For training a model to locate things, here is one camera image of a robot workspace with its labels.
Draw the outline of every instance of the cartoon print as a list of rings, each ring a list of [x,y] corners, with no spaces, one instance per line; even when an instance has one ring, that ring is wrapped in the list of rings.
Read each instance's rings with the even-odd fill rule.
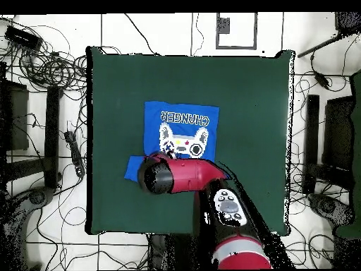
[[[198,129],[194,136],[174,135],[167,123],[162,123],[159,129],[160,150],[167,153],[188,154],[191,158],[201,158],[207,146],[208,130],[204,127]]]

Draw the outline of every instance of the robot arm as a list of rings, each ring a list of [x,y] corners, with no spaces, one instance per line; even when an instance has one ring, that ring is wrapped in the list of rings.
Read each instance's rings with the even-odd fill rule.
[[[212,262],[218,269],[294,268],[279,236],[272,234],[241,184],[227,184],[230,176],[204,159],[176,159],[157,152],[146,157],[138,171],[145,191],[196,191],[209,203],[214,228]]]

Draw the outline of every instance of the green cloth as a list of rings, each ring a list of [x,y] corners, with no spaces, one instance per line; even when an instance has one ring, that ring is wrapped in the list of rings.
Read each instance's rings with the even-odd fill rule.
[[[361,73],[350,78],[351,90],[356,104],[351,114],[353,122],[353,179],[355,186],[349,193],[350,206],[355,213],[355,221],[336,229],[336,235],[347,239],[361,239]]]
[[[150,195],[124,179],[143,155],[144,101],[220,108],[216,162],[286,234],[286,135],[292,52],[278,58],[105,55],[92,48],[92,234],[193,233],[193,193]]]

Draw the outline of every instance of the red cylinder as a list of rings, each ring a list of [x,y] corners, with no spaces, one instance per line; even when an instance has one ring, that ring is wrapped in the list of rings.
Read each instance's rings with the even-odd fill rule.
[[[261,243],[247,236],[235,236],[222,241],[214,251],[219,270],[272,269]]]

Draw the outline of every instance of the blue t-shirt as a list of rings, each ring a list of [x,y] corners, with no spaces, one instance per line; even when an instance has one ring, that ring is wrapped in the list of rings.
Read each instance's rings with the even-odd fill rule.
[[[144,153],[173,150],[179,158],[214,162],[219,108],[191,104],[145,102]],[[137,181],[141,156],[129,159],[126,179]]]

